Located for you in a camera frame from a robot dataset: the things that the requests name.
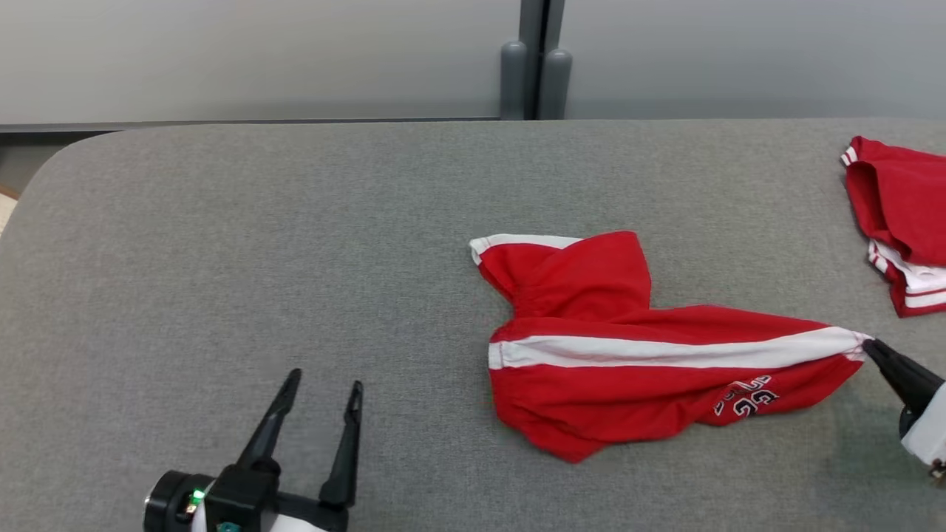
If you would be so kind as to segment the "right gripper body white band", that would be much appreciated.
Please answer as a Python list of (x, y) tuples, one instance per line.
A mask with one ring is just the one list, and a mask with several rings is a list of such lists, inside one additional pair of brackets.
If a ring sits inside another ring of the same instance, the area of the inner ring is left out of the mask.
[(946, 383), (936, 391), (922, 415), (905, 405), (898, 420), (901, 444), (927, 467), (946, 467)]

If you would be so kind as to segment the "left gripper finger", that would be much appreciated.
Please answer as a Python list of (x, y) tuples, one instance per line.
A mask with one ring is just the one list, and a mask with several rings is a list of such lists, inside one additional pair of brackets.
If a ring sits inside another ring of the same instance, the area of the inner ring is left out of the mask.
[(357, 499), (362, 407), (364, 407), (364, 385), (361, 381), (354, 381), (342, 415), (344, 430), (342, 430), (331, 472), (319, 492), (320, 504), (328, 508), (347, 511)]
[(294, 368), (281, 384), (256, 430), (234, 463), (237, 468), (261, 474), (280, 475), (282, 468), (273, 458), (285, 418), (293, 410), (296, 393), (303, 377), (301, 368)]

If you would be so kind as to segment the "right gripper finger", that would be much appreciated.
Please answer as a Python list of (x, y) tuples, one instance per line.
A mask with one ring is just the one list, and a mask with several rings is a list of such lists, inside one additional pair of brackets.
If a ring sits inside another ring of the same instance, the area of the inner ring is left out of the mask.
[(862, 349), (899, 398), (932, 398), (946, 383), (942, 377), (889, 347), (884, 341), (866, 340), (862, 343)]
[(935, 374), (889, 346), (864, 346), (886, 383), (912, 415), (922, 415), (935, 396)]

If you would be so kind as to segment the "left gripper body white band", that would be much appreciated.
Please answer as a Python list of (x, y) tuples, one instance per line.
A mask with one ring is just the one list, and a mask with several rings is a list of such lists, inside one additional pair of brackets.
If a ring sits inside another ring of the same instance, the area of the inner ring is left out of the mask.
[(275, 521), (269, 532), (348, 532), (344, 505), (278, 492)]

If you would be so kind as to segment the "red white t-shirt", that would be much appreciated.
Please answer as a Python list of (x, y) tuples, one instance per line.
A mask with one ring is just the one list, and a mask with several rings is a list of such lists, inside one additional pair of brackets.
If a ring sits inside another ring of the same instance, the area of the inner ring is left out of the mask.
[(840, 160), (866, 259), (896, 314), (946, 313), (946, 156), (854, 136)]

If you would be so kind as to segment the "red shorts white stripe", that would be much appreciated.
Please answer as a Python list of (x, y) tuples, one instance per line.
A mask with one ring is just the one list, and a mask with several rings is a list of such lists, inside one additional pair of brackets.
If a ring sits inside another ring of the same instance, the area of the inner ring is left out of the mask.
[(633, 232), (496, 233), (469, 246), (511, 304), (488, 343), (497, 415), (564, 461), (806, 409), (865, 363), (858, 331), (733, 307), (654, 307)]

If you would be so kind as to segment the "dark grey partition post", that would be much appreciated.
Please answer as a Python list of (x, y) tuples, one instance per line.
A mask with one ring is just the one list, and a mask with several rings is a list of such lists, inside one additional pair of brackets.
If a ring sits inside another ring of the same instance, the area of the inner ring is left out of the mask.
[(500, 48), (500, 120), (565, 118), (572, 54), (559, 45), (565, 0), (520, 0), (517, 40)]

